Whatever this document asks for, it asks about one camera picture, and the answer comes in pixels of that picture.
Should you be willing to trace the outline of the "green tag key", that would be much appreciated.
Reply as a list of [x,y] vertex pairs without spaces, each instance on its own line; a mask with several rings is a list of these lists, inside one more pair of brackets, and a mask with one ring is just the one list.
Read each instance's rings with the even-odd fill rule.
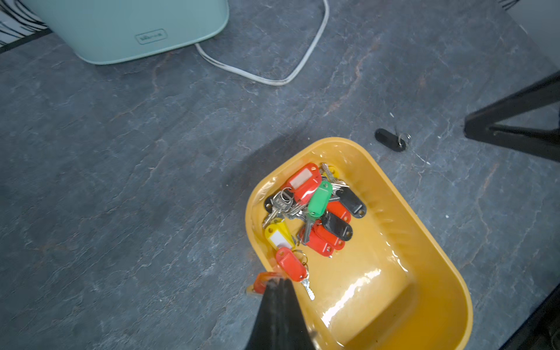
[[301,243],[307,245],[310,242],[311,229],[314,223],[326,212],[332,197],[332,183],[324,180],[314,192],[306,210],[306,224]]

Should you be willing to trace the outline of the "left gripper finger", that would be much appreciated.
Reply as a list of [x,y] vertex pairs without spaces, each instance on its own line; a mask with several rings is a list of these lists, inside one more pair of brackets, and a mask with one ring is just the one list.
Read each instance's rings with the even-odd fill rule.
[[293,283],[267,281],[247,349],[314,349]]

